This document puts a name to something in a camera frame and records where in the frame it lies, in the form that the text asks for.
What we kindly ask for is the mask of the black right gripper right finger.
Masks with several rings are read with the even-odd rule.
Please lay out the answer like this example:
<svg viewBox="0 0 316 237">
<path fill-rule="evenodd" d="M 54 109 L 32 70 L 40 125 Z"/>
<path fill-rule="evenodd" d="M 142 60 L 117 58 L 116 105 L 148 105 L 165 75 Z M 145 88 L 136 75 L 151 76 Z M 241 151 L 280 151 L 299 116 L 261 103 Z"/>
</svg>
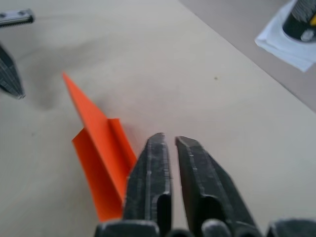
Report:
<svg viewBox="0 0 316 237">
<path fill-rule="evenodd" d="M 260 235 L 226 170 L 192 138 L 178 136 L 183 202 L 194 235 Z"/>
</svg>

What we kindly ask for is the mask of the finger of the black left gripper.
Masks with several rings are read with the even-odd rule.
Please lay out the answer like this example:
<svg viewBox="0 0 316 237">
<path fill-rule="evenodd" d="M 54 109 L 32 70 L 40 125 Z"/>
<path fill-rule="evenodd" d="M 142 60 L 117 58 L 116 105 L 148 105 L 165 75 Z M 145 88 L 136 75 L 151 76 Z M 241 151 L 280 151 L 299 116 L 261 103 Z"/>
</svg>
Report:
<svg viewBox="0 0 316 237">
<path fill-rule="evenodd" d="M 17 99 L 25 97 L 15 62 L 2 45 L 0 46 L 0 88 Z"/>
</svg>

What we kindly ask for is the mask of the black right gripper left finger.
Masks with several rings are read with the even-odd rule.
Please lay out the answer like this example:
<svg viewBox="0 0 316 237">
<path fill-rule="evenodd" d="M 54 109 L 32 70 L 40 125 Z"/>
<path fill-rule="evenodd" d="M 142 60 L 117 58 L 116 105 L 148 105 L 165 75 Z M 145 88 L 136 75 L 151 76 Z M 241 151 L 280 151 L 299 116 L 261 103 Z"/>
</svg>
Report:
<svg viewBox="0 0 316 237">
<path fill-rule="evenodd" d="M 147 139 L 128 177 L 122 218 L 155 222 L 161 234 L 171 230 L 172 180 L 164 133 Z"/>
</svg>

